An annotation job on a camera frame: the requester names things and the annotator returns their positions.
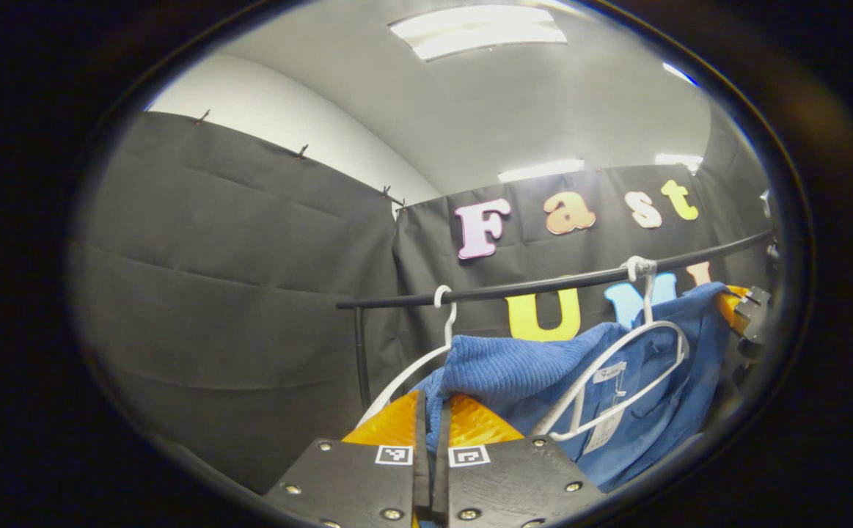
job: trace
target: orange letter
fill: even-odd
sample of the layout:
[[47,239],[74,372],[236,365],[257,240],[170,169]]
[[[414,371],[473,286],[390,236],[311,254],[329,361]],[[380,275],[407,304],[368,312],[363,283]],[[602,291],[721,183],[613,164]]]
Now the orange letter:
[[543,210],[550,213],[546,217],[546,228],[554,235],[584,230],[596,221],[596,214],[586,207],[586,200],[572,191],[556,193],[547,198],[543,202]]
[[694,284],[707,284],[710,282],[710,262],[700,262],[693,266],[687,266],[687,273],[694,277]]

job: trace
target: white wall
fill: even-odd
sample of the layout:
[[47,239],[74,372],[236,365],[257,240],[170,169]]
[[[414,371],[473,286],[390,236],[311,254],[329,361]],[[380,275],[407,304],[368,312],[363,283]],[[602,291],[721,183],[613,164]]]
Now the white wall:
[[377,190],[417,203],[440,197],[365,126],[303,84],[249,60],[215,54],[158,95],[151,111],[201,117],[299,152]]

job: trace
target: white label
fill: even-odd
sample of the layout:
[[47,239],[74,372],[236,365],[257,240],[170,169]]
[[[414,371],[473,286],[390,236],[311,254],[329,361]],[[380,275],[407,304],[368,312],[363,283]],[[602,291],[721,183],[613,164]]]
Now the white label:
[[469,447],[449,448],[449,467],[476,466],[491,462],[484,445],[469,445]]
[[[600,417],[608,411],[611,411],[611,408],[607,408],[607,410],[602,411],[599,414]],[[583,455],[603,447],[603,445],[612,438],[612,435],[615,434],[615,429],[618,428],[618,424],[620,424],[621,417],[623,417],[624,414],[624,410],[618,411],[616,414],[613,414],[610,418],[606,418],[604,422],[601,422],[599,425],[594,427],[593,435],[590,436],[590,442],[586,444],[586,449],[583,450]]]
[[387,466],[412,466],[413,447],[409,445],[381,445],[373,463]]
[[621,362],[612,365],[611,367],[605,367],[601,370],[597,370],[595,374],[593,374],[593,383],[601,384],[601,382],[606,380],[611,380],[611,378],[616,377],[623,371],[626,367],[627,363]]

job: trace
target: ceiling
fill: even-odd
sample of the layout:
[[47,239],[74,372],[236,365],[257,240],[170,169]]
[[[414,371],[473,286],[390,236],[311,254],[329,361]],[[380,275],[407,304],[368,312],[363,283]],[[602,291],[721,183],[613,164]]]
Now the ceiling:
[[271,67],[331,100],[443,194],[554,159],[583,158],[598,168],[653,164],[658,153],[703,155],[707,96],[667,73],[634,34],[552,0],[484,3],[546,7],[568,42],[423,62],[388,24],[464,2],[319,0],[221,53]]

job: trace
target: white plastic hanger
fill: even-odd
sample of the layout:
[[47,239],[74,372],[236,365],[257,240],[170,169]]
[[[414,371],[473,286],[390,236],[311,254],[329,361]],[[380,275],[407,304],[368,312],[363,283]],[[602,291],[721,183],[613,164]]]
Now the white plastic hanger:
[[[447,291],[453,291],[452,288],[447,285],[440,285],[436,289],[436,295],[433,297],[433,306],[436,308],[442,307],[442,294]],[[439,357],[440,355],[448,352],[450,348],[453,347],[453,322],[455,322],[455,314],[456,307],[455,303],[450,303],[453,305],[453,310],[449,313],[449,318],[446,320],[446,328],[444,331],[444,335],[446,337],[446,344],[442,347],[437,348],[436,350],[430,352],[429,354],[424,355],[422,358],[417,359],[417,361],[413,362],[409,365],[403,372],[400,372],[396,378],[393,378],[393,381],[390,381],[387,387],[384,387],[384,390],[377,395],[377,398],[370,404],[370,407],[365,412],[365,415],[358,421],[358,425],[365,423],[368,421],[373,415],[378,414],[383,408],[387,407],[387,404],[390,402],[390,395],[406,381],[407,378],[410,377],[414,372],[416,372],[417,368],[422,367],[424,364],[429,363],[433,358]]]
[[[687,343],[687,336],[684,335],[684,331],[682,331],[680,327],[672,322],[654,320],[654,314],[651,311],[651,294],[654,293],[654,275],[657,273],[657,262],[653,260],[645,260],[645,258],[641,257],[631,257],[623,264],[623,267],[628,268],[628,280],[633,283],[640,275],[646,276],[647,285],[645,287],[644,311],[645,324],[629,331],[628,334],[625,334],[624,337],[621,337],[618,341],[613,343],[611,347],[607,348],[600,357],[596,358],[593,364],[591,364],[579,376],[579,378],[574,381],[570,388],[561,395],[557,403],[555,403],[553,407],[547,411],[547,414],[541,418],[540,422],[535,425],[533,432],[531,432],[532,435],[547,434],[550,431],[550,428],[553,428],[553,425],[557,423],[557,419],[560,418],[560,415],[563,415],[566,408],[570,406],[570,401],[574,398],[576,398],[576,405],[573,407],[573,419],[571,419],[569,430],[563,434],[550,432],[550,437],[556,441],[570,440],[570,438],[576,437],[591,428],[596,427],[613,417],[615,414],[618,414],[618,412],[622,412],[626,407],[630,406],[635,401],[638,401],[638,398],[643,397],[643,395],[647,394],[648,391],[657,387],[657,384],[660,384],[660,382],[670,375],[675,368],[680,367],[680,364],[684,363],[684,359],[687,358],[687,355],[690,353],[690,345]],[[674,331],[677,331],[677,359],[674,361],[674,364],[665,370],[664,373],[658,375],[658,377],[645,386],[645,388],[635,393],[633,397],[626,399],[620,404],[610,408],[608,411],[603,412],[599,417],[594,418],[586,424],[580,425],[579,421],[583,412],[583,399],[586,395],[586,383],[593,377],[595,372],[599,370],[599,368],[601,368],[601,366],[616,352],[620,351],[624,345],[630,343],[635,337],[639,337],[641,334],[648,333],[648,331],[656,330],[657,328],[672,328]]]

